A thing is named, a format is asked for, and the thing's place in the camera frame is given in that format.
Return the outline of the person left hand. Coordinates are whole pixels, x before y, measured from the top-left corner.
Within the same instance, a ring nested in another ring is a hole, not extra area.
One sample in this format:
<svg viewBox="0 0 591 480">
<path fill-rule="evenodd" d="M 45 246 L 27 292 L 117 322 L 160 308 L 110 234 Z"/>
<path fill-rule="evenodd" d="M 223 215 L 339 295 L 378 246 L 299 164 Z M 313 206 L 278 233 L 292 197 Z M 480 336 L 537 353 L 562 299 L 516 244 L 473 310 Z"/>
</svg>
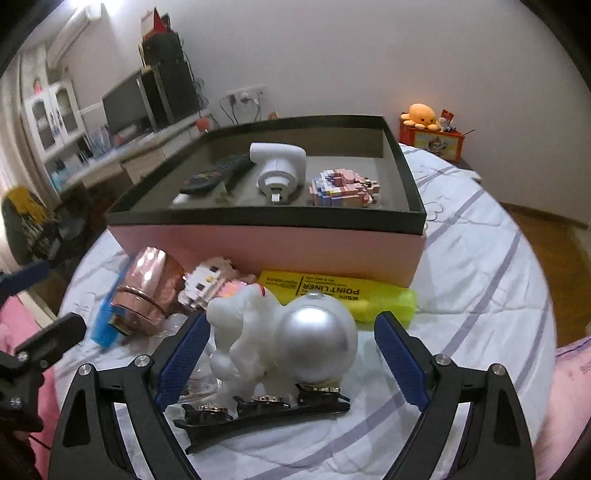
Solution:
<svg viewBox="0 0 591 480">
<path fill-rule="evenodd" d="M 19 438 L 14 432 L 1 432 L 1 480 L 41 480 L 36 468 L 36 456 L 28 437 Z"/>
</svg>

